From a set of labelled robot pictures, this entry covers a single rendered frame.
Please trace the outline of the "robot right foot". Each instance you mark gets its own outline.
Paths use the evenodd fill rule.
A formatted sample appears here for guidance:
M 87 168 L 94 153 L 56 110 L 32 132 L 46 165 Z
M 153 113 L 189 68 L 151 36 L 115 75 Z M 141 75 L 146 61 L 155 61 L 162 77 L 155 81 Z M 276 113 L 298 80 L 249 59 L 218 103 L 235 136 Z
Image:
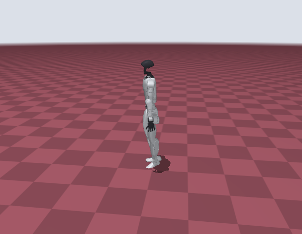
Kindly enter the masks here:
M 159 161 L 162 160 L 161 156 L 157 156 L 157 159 L 158 159 Z M 147 158 L 146 161 L 147 161 L 147 162 L 153 162 L 153 159 L 152 159 L 152 157 L 150 157 L 150 158 Z

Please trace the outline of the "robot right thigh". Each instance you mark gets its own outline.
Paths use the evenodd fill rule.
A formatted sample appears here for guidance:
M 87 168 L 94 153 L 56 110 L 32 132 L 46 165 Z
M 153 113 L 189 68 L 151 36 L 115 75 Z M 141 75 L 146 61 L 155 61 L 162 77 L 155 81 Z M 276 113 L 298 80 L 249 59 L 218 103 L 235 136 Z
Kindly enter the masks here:
M 147 115 L 147 110 L 144 111 L 144 114 L 143 114 L 143 128 L 144 128 L 144 132 L 148 138 L 148 134 L 147 134 L 147 127 L 148 125 L 148 115 Z

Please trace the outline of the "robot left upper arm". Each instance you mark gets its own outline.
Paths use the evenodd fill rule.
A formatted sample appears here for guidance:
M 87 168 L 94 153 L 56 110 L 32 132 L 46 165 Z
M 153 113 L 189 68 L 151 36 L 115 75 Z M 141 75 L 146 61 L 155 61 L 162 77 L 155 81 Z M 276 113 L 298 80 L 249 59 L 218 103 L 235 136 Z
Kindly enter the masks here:
M 147 82 L 148 99 L 145 100 L 145 104 L 148 100 L 151 100 L 153 103 L 153 90 L 154 90 L 154 82 L 153 82 L 153 80 L 148 80 L 148 82 Z

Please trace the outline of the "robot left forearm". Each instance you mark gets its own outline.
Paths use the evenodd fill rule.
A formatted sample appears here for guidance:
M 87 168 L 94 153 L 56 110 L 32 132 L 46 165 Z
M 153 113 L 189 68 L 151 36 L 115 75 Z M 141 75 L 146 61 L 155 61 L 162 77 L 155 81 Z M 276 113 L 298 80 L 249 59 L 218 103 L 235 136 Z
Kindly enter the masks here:
M 153 109 L 153 105 L 152 105 L 152 101 L 151 100 L 148 100 L 146 102 L 147 104 L 147 115 L 148 115 L 148 118 L 149 118 L 149 121 L 153 121 L 153 114 L 152 114 L 152 109 Z

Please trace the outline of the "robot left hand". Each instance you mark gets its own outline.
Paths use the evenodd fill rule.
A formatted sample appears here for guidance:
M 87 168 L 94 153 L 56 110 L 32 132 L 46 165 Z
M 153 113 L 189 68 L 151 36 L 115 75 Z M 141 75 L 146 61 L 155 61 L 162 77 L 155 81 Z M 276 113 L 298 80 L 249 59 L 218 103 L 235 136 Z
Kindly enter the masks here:
M 148 118 L 148 126 L 146 127 L 146 129 L 149 128 L 148 132 L 150 131 L 153 131 L 153 128 L 155 130 L 155 127 L 154 127 L 154 123 L 153 121 L 149 121 L 149 118 Z

